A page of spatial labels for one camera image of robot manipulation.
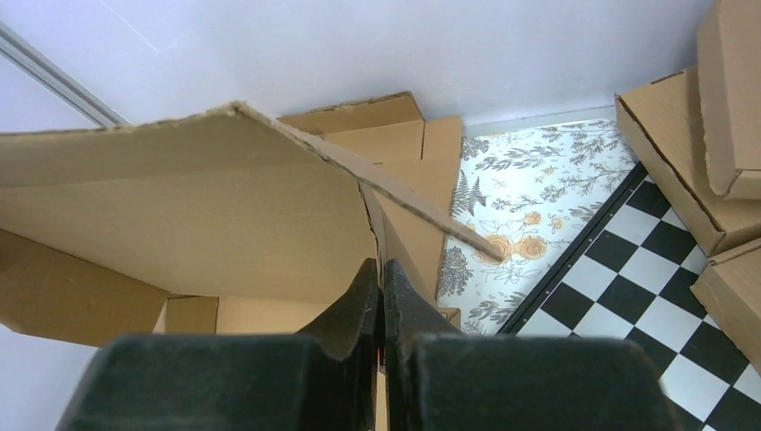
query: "cardboard box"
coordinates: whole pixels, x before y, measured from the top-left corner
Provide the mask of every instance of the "cardboard box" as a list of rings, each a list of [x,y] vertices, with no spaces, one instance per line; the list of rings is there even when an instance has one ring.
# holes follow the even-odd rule
[[[449,211],[459,171],[459,117],[423,120],[410,92],[342,103],[280,121],[359,154],[437,207]],[[436,305],[445,235],[377,194],[421,279],[416,288]],[[449,309],[450,319],[457,309]]]
[[[761,237],[761,201],[711,191],[697,70],[616,97],[618,127],[679,218],[709,255]]]
[[[761,371],[761,240],[711,259],[692,292],[727,337]]]
[[[697,32],[711,188],[761,199],[761,3],[716,0]]]
[[[384,100],[410,119],[397,107],[414,106],[411,96]],[[365,103],[370,112],[382,104]],[[423,184],[426,160],[430,169],[452,163],[451,148],[435,143],[457,129],[459,144],[457,121],[434,121],[429,136],[432,123],[390,118],[343,130],[360,145],[369,129],[391,143],[402,128],[425,130],[421,155],[389,154],[382,167],[242,103],[138,127],[0,136],[3,323],[94,346],[162,325],[293,331],[338,298],[367,257],[400,259],[424,285],[394,225],[415,223],[397,204],[424,220],[417,225],[433,226],[436,241],[446,232],[499,257],[383,170]]]

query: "cardboard edge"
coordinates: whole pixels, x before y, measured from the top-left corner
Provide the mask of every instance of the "cardboard edge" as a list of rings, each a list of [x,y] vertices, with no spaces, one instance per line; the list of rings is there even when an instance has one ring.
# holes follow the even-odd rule
[[[130,132],[137,130],[150,130],[152,128],[160,128],[168,123],[176,123],[178,121],[192,121],[205,116],[212,115],[232,115],[240,106],[247,105],[245,101],[228,101],[221,105],[214,106],[207,110],[190,114],[185,117],[167,117],[163,119],[157,119],[155,121],[140,123],[140,124],[117,124],[107,128],[67,128],[67,129],[52,129],[52,130],[35,130],[30,132],[12,132],[12,133],[0,133],[0,137],[18,137],[18,136],[61,136],[64,134],[84,134],[84,133],[103,133],[108,131]]]
[[[362,183],[357,184],[360,196],[364,203],[364,211],[367,215],[367,224],[370,226],[372,236],[375,238],[375,255],[378,259],[378,286],[383,286],[383,279],[385,277],[384,272],[386,265],[382,262],[386,261],[386,212],[383,211],[383,207],[375,195],[370,190],[366,190],[368,187]]]
[[[727,283],[717,265],[706,268],[690,286],[690,291],[737,349],[759,370],[761,342],[758,337],[748,335],[746,322],[758,321],[761,316],[748,306],[746,297]]]
[[[711,258],[711,261],[709,262],[709,265],[721,265],[722,263],[739,258],[740,256],[746,255],[750,253],[751,251],[755,251],[758,249],[761,249],[761,238],[751,242],[747,242],[745,244],[740,245],[739,247],[735,247],[734,249],[731,249],[723,253],[719,253],[716,256],[713,256]]]
[[[648,85],[657,84],[657,83],[659,83],[659,82],[661,82],[661,81],[666,81],[667,79],[671,79],[671,78],[673,78],[674,76],[679,76],[679,75],[682,75],[682,74],[684,74],[684,73],[685,73],[685,69],[682,69],[682,70],[680,70],[680,71],[678,71],[678,72],[674,72],[674,73],[673,73],[673,74],[671,74],[671,75],[666,75],[666,76],[663,76],[662,78],[658,78],[658,79],[656,79],[655,81],[650,81],[650,83],[649,83]]]
[[[297,128],[272,120],[253,110],[246,104],[235,107],[239,112],[252,120],[265,122],[270,127],[290,138],[295,144],[319,157],[356,180],[365,184],[382,196],[402,206],[406,211],[420,217],[439,230],[463,241],[478,251],[486,253],[499,261],[504,259],[499,247],[489,243],[484,237],[468,229],[465,225],[454,221],[448,214],[409,188],[407,184],[396,180],[381,167],[376,166],[361,156]]]
[[[372,121],[373,117],[384,110],[390,115],[389,120]],[[323,135],[408,121],[422,122],[423,114],[417,106],[415,96],[406,91],[346,101],[299,114],[283,115],[277,120],[306,133]]]
[[[705,163],[713,192],[727,197],[739,176],[726,88],[719,2],[713,4],[697,31],[697,82],[703,116]]]
[[[725,197],[727,199],[761,199],[761,171],[739,172]]]
[[[439,312],[452,326],[458,330],[462,328],[462,312],[459,308],[439,307]]]
[[[425,122],[420,160],[462,156],[462,119],[450,115]]]
[[[684,71],[682,71],[681,73],[674,74],[672,76],[682,75],[682,73],[684,73]],[[619,127],[621,128],[621,125],[625,124],[625,122],[622,121],[622,118],[621,118],[622,114],[626,115],[626,117],[629,118],[637,127],[638,132],[643,135],[644,139],[647,141],[650,148],[653,150],[654,155],[657,156],[660,162],[663,163],[668,168],[667,171],[662,169],[656,170],[656,169],[653,169],[653,166],[648,166],[645,163],[645,161],[643,161],[645,168],[650,173],[650,175],[655,179],[655,182],[657,184],[663,184],[666,181],[675,181],[679,185],[679,187],[682,190],[684,190],[685,196],[689,198],[690,206],[692,207],[691,212],[695,214],[695,217],[683,217],[683,220],[685,220],[686,224],[690,224],[690,223],[708,224],[713,228],[713,231],[710,233],[707,233],[699,229],[696,230],[692,227],[690,230],[694,232],[696,239],[698,239],[698,243],[705,243],[710,245],[709,247],[706,247],[709,250],[704,250],[704,252],[708,255],[714,254],[714,252],[719,248],[720,244],[724,240],[724,237],[726,236],[726,232],[723,231],[723,229],[719,226],[718,222],[709,214],[709,212],[707,211],[703,203],[700,201],[700,199],[697,198],[695,191],[692,190],[687,185],[684,178],[682,178],[681,174],[677,172],[676,168],[674,168],[674,165],[666,158],[666,156],[660,150],[658,145],[654,142],[654,140],[652,139],[652,136],[650,136],[650,133],[648,133],[648,131],[645,129],[643,124],[637,118],[636,114],[634,114],[634,112],[629,108],[625,100],[625,94],[617,94],[615,97],[615,101],[616,101],[616,111],[617,111],[617,122],[619,124]],[[638,156],[640,160],[644,159],[644,157],[642,157],[641,154],[638,154]],[[666,197],[669,200],[675,200],[674,198],[676,196],[674,196],[673,193],[676,193],[676,192],[672,192],[671,190],[662,186],[661,186],[661,191],[663,191],[664,195],[666,195]]]

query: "stacked cardboard box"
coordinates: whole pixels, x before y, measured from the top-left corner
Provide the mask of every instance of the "stacked cardboard box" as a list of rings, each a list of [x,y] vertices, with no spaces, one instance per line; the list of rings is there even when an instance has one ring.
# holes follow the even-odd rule
[[[761,371],[761,3],[716,0],[698,65],[620,94],[618,125],[711,257],[692,290]]]

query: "black tile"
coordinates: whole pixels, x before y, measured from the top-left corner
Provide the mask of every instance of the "black tile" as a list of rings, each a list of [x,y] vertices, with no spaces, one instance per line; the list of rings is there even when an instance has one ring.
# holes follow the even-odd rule
[[[626,204],[658,218],[663,217],[671,208],[669,200],[660,193],[658,186],[649,181],[643,181]]]
[[[631,324],[637,323],[655,295],[627,278],[616,276],[597,302]]]
[[[584,253],[597,262],[618,272],[631,259],[637,246],[608,231],[602,231]]]
[[[695,238],[690,232],[661,221],[644,240],[643,247],[681,265],[694,249]]]
[[[692,291],[689,290],[690,286],[697,280],[697,274],[692,271],[688,271],[679,267],[671,280],[660,291],[660,296],[663,299],[668,300],[677,307],[691,312],[695,316],[703,319],[706,312],[702,304],[695,298]]]
[[[676,402],[671,402],[671,406],[677,411],[677,418],[679,418],[682,431],[700,431],[700,428],[703,427],[703,422],[700,419],[692,416],[692,413],[679,407]]]
[[[729,384],[734,384],[748,366],[748,360],[734,343],[705,322],[697,327],[679,353]]]
[[[638,344],[644,350],[652,361],[652,364],[655,365],[659,377],[663,375],[674,358],[677,357],[677,352],[637,328],[633,328],[629,332],[629,335],[626,336],[626,339]]]
[[[717,431],[757,431],[761,427],[761,404],[729,388],[705,424]]]
[[[542,310],[572,330],[593,304],[594,301],[590,298],[580,294],[566,283],[561,283],[542,304]]]

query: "fern pattern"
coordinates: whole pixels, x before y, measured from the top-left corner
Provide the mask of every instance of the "fern pattern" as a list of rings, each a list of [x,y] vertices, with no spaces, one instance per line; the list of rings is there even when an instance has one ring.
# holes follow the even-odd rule
[[[486,206],[486,196],[481,192],[481,179],[476,177],[476,182],[472,186],[469,186],[468,176],[465,172],[460,171],[459,182],[452,199],[451,213],[453,216],[459,216],[463,213],[475,216],[476,204],[481,207]]]
[[[497,261],[448,238],[439,305],[492,335],[637,163],[616,123],[559,124],[462,141],[451,214],[498,247]]]

